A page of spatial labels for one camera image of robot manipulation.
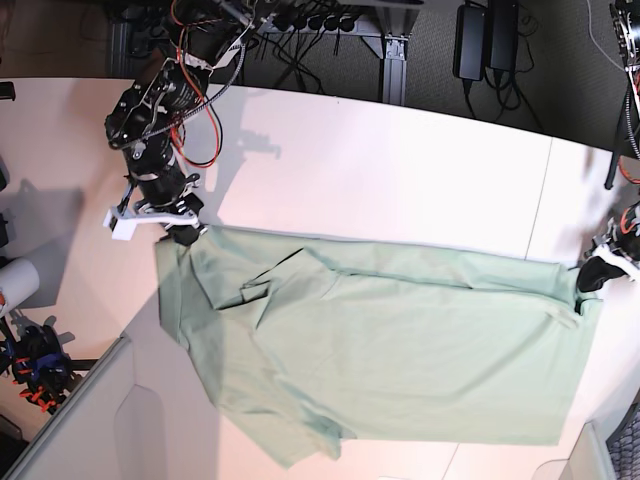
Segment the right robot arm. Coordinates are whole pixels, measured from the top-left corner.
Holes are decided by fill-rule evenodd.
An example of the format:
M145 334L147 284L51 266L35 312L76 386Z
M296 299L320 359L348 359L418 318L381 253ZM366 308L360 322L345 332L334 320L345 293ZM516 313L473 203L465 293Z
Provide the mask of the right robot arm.
M186 122L211 113L209 79L231 58L242 59L260 26L260 1L173 1L163 27L169 46L159 66L136 80L105 119L111 149L121 152L127 187L104 225L115 240L130 240L141 225L161 226L183 246L206 228L204 204L195 191L198 171L212 160L193 161L184 153Z

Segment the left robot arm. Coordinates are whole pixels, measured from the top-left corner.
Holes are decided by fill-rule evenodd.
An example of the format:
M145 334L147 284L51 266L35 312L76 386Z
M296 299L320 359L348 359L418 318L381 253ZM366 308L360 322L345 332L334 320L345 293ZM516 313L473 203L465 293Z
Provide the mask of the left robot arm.
M623 165L623 146L629 145L639 158L639 3L614 1L609 4L621 62L617 67L626 76L626 91L616 127L614 150L604 182L613 188L617 174L637 186L639 178ZM610 280L627 277L639 280L639 204L625 208L607 222L606 231L592 239L579 269L577 288L582 292L600 290Z

